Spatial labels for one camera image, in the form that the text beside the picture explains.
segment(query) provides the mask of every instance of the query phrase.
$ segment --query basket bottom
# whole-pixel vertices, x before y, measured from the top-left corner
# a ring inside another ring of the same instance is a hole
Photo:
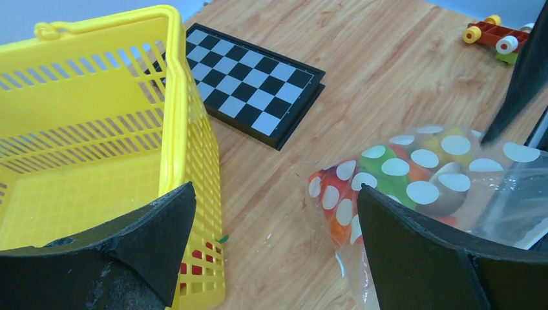
[[[15,184],[0,250],[49,242],[135,210],[158,197],[160,152],[27,174]]]

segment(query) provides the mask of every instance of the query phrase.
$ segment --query checkered board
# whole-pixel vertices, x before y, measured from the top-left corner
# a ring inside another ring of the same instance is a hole
[[[325,72],[199,24],[186,52],[208,113],[277,150],[324,88]]]

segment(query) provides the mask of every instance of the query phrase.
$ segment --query black border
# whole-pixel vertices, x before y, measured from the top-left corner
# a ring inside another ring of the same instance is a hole
[[[241,39],[237,39],[233,36],[219,32],[217,30],[211,29],[209,27],[206,27],[198,23],[195,23],[188,28],[187,36],[192,34],[196,29],[214,36],[221,37],[225,39],[226,41],[236,43],[238,45],[243,45],[249,50],[258,52],[265,56],[272,57],[281,63],[291,65],[313,76],[310,82],[308,83],[308,85],[306,85],[305,88],[303,89],[302,94],[299,96],[299,98],[297,98],[297,101],[294,102],[294,104],[292,104],[291,108],[288,110],[288,112],[291,112],[293,115],[290,117],[285,115],[270,136],[267,136],[255,129],[252,129],[251,127],[247,125],[240,123],[239,121],[236,121],[235,119],[223,114],[217,109],[214,109],[209,107],[208,105],[205,105],[206,110],[213,117],[254,137],[255,139],[258,139],[259,141],[277,150],[281,150],[285,142],[287,142],[289,137],[293,134],[293,131],[297,128],[297,125],[300,123],[300,121],[306,115],[310,107],[314,104],[315,100],[318,98],[320,93],[323,91],[325,86],[320,84],[320,81],[325,76],[325,71],[319,70],[318,68],[311,67],[307,64],[301,63],[300,61],[296,61],[294,59],[272,52],[265,48],[254,45],[252,43],[243,41]]]

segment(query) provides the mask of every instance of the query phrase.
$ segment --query toy wheel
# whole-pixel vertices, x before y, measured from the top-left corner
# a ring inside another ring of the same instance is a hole
[[[464,30],[463,40],[468,44],[472,44],[481,38],[481,30],[478,26],[471,26]]]
[[[530,24],[527,24],[527,25],[524,25],[523,27],[521,27],[520,31],[523,31],[523,32],[526,32],[526,33],[530,34],[533,27],[534,27],[534,23],[530,23]]]
[[[514,36],[505,36],[502,39],[498,40],[496,44],[497,52],[507,55],[511,52],[514,52],[518,48],[519,42],[518,39]]]
[[[500,19],[500,16],[498,15],[491,15],[488,18],[486,18],[484,22],[488,24],[493,24],[496,26],[500,26],[502,24],[502,20]]]

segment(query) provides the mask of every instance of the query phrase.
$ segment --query plastic bag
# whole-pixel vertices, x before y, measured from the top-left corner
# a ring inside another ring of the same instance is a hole
[[[548,233],[548,153],[482,133],[427,125],[368,147],[309,178],[314,209],[356,302],[377,309],[356,199],[362,183],[417,212],[494,242],[528,249]]]

